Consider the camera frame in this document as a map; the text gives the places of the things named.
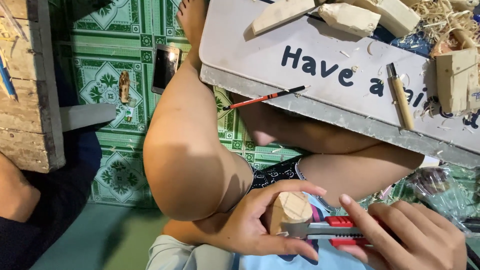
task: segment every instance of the light blue shirt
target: light blue shirt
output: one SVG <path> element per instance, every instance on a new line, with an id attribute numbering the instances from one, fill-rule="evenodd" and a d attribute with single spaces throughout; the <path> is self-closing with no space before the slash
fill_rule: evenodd
<path id="1" fill-rule="evenodd" d="M 325 217 L 328 212 L 312 197 L 310 203 Z M 211 245 L 192 246 L 169 235 L 157 237 L 149 250 L 147 270 L 372 270 L 328 240 L 314 240 L 318 262 L 298 255 L 243 256 Z"/>

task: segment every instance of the shorts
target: shorts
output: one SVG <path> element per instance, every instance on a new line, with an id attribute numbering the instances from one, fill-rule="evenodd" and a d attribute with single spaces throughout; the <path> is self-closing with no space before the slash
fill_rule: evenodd
<path id="1" fill-rule="evenodd" d="M 253 171 L 253 180 L 252 185 L 248 192 L 256 188 L 264 188 L 268 185 L 271 185 L 280 180 L 287 179 L 300 179 L 306 180 L 305 176 L 300 172 L 298 164 L 300 160 L 307 155 L 300 155 L 289 160 L 280 162 L 278 164 L 272 165 L 263 170 L 256 170 L 252 168 Z M 312 195 L 324 208 L 325 210 L 332 212 L 337 211 L 337 208 L 330 206 L 321 196 Z"/>

